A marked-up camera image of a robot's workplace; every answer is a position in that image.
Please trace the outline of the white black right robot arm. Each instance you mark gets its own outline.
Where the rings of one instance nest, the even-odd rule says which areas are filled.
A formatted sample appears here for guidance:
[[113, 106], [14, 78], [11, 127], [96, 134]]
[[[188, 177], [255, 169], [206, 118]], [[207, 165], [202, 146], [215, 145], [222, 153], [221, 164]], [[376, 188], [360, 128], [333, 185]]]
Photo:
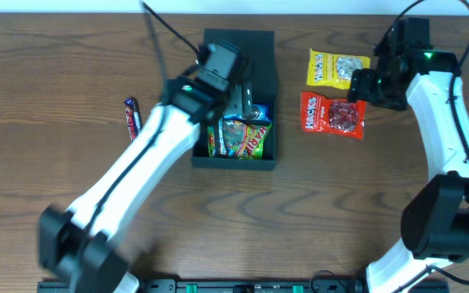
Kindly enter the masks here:
[[401, 216], [401, 237], [366, 267], [369, 292], [406, 292], [433, 272], [469, 258], [469, 116], [459, 62], [451, 52], [387, 53], [353, 72], [348, 100], [412, 109], [428, 182]]

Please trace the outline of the green Haribo gummy bag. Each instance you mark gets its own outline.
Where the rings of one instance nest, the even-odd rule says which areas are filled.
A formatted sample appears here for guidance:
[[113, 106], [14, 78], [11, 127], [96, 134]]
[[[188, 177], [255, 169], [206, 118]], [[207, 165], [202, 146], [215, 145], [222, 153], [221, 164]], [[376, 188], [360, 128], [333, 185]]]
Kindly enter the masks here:
[[250, 125], [238, 120], [220, 119], [208, 127], [210, 157], [261, 160], [264, 143], [272, 125]]

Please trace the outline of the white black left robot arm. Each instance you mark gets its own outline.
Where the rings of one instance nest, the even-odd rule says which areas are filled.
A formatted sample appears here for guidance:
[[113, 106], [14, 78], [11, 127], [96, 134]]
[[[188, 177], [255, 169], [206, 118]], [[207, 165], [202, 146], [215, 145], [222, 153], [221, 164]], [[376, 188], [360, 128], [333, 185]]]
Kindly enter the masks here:
[[173, 164], [215, 125], [226, 106], [252, 94], [248, 81], [214, 84], [186, 77], [166, 81], [161, 101], [140, 134], [83, 195], [61, 212], [39, 217], [38, 262], [71, 292], [136, 292], [140, 281], [117, 247], [131, 221]]

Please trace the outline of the blue Oreo cookie pack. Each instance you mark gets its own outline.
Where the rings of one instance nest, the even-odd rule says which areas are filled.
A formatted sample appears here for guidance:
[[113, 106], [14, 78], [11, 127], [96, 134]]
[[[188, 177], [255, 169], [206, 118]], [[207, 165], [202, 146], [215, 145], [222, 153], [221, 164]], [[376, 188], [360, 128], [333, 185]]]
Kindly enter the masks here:
[[247, 125], [270, 125], [272, 118], [270, 116], [270, 107], [266, 104], [253, 104], [252, 111], [248, 116], [229, 114], [223, 116], [224, 120], [236, 120]]

